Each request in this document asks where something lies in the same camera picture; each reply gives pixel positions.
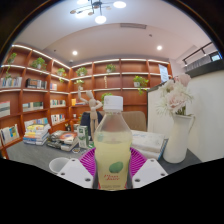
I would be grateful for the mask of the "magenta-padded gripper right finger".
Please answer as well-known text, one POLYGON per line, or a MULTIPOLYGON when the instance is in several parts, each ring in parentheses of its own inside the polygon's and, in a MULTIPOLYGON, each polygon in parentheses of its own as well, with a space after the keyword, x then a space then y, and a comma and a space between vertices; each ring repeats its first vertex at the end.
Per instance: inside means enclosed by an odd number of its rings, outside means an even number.
POLYGON ((167 176, 167 172, 156 159, 147 159, 134 148, 130 149, 128 188, 140 188, 167 176))

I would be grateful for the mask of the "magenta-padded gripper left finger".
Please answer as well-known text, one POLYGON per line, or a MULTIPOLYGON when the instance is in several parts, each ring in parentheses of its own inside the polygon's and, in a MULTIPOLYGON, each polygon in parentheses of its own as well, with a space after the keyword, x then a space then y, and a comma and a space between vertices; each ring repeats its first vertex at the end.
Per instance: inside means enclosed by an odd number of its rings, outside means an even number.
POLYGON ((58 176, 84 188, 92 188, 96 174, 95 149, 85 152, 79 159, 70 159, 58 176))

